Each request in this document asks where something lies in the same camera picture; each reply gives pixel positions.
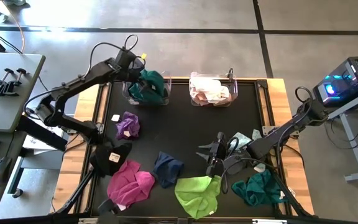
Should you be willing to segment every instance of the pink cloth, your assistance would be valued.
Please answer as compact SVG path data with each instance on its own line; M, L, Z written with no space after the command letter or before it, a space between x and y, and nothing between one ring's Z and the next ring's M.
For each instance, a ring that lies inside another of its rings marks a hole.
M140 164L126 160L110 179L108 197L115 203L130 206L146 200L154 184L154 177L146 171L139 171Z

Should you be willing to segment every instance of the green towel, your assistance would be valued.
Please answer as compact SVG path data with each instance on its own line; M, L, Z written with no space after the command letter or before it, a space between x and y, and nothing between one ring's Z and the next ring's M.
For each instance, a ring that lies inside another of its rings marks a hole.
M280 186L268 170L253 175L248 183L243 180L234 183L231 189L251 206L287 201L287 198L280 199Z
M140 83L135 83L129 88L133 99L142 103L161 105L164 100L164 77L156 71L143 69L140 72L140 79L148 84L148 88Z
M216 196L221 191L221 177L193 177L178 179L175 195L185 211L199 219L212 215L218 209Z

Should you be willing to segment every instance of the dark teal towel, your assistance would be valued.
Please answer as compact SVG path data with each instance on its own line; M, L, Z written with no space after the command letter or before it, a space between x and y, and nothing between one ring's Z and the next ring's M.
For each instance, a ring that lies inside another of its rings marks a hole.
M163 104L164 77L156 71L143 69L140 79L144 81L143 84L135 83L129 88L131 97L141 103Z
M250 206L287 201L285 197L280 200L280 186L269 170L253 175L248 183L243 180L238 181L231 186L231 189Z

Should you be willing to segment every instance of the black table surface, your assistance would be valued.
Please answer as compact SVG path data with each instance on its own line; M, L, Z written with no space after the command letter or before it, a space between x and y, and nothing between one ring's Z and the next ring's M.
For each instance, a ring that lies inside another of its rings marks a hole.
M151 172L159 152L162 151L184 162L180 178L202 177L206 175L207 164L195 154L202 152L198 146L213 142L220 131L229 139L237 132L251 138L254 129L261 130L254 85L239 85L239 96L229 107L193 106L188 85L174 84L172 87L167 106L144 107L129 104L122 96L122 84L116 83L113 86L106 136L115 140L116 123L111 121L114 114L122 115L125 111L136 114L140 121L140 133L139 138L132 142L132 150L127 159L139 162L141 170ZM125 141L115 140L114 143L120 145ZM229 192L218 195L218 210L211 217L272 217L273 206L250 207L231 190L234 182L247 181L254 174L256 171L248 168L229 176ZM109 181L108 176L98 179L92 215L98 215L98 206L107 199ZM147 200L131 205L119 213L119 216L190 217L179 204L174 189L175 186L163 189L156 181Z

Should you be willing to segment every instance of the purple cloth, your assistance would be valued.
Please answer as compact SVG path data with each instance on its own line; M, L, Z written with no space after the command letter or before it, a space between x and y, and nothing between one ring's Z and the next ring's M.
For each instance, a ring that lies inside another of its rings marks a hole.
M107 195L113 202L128 207L149 197L154 177L149 172L139 169L138 162L127 160L111 177Z
M117 123L116 126L117 126L117 134L116 134L117 140L123 138L129 139L130 137L139 137L138 135L140 129L139 119L136 115L130 112L125 112L124 115L122 116L122 121L120 123ZM128 131L131 136L129 137L126 136L124 134L124 131Z

